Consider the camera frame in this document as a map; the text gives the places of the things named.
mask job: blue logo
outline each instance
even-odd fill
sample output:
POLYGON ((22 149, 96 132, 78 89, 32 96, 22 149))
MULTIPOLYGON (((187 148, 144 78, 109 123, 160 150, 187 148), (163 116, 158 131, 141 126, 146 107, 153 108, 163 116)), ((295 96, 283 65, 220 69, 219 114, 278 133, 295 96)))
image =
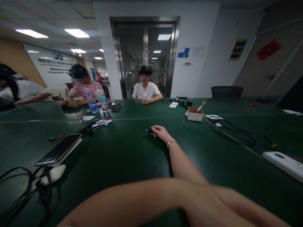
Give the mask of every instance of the blue logo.
POLYGON ((57 59, 57 60, 58 60, 58 59, 61 60, 61 61, 63 60, 63 57, 62 57, 61 54, 53 53, 53 56, 54 56, 54 58, 57 59))

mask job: small white box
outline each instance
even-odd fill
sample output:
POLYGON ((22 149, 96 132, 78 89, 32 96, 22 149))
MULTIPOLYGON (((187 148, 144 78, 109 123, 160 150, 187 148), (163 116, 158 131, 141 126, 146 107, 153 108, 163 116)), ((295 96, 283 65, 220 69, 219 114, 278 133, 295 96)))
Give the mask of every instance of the small white box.
POLYGON ((203 119, 203 110, 200 110, 199 113, 196 113, 198 108, 189 107, 187 111, 187 119, 194 121, 202 121, 203 119))
POLYGON ((176 109, 176 107, 178 106, 178 103, 177 102, 172 102, 172 104, 169 105, 169 107, 171 109, 176 109))

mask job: plastic bottle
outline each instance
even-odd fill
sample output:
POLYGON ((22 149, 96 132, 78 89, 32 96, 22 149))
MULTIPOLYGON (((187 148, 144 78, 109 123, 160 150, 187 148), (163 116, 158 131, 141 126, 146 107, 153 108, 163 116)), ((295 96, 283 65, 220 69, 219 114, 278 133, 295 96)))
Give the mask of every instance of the plastic bottle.
POLYGON ((97 105, 97 102, 96 100, 92 97, 92 94, 91 93, 87 93, 87 102, 88 102, 88 106, 91 110, 91 112, 93 114, 96 114, 99 112, 99 108, 98 108, 98 105, 97 105))
POLYGON ((107 107, 107 104, 106 104, 106 96, 105 94, 102 92, 102 90, 98 90, 96 91, 96 96, 98 97, 98 100, 101 104, 101 109, 102 109, 102 112, 108 112, 108 107, 107 107))

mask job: blue bottle label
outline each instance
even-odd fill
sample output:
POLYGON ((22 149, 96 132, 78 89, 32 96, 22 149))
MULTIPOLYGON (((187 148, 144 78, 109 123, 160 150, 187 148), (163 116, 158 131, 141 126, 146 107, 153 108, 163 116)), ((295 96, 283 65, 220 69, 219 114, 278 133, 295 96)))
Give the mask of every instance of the blue bottle label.
POLYGON ((99 96, 99 102, 106 102, 106 96, 99 96))

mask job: wall switch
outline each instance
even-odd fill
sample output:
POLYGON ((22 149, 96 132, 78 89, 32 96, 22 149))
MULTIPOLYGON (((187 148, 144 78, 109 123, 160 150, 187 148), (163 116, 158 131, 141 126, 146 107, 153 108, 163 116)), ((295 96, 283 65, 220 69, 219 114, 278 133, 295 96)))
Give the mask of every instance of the wall switch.
POLYGON ((183 66, 192 66, 193 64, 191 62, 185 62, 183 63, 183 66))

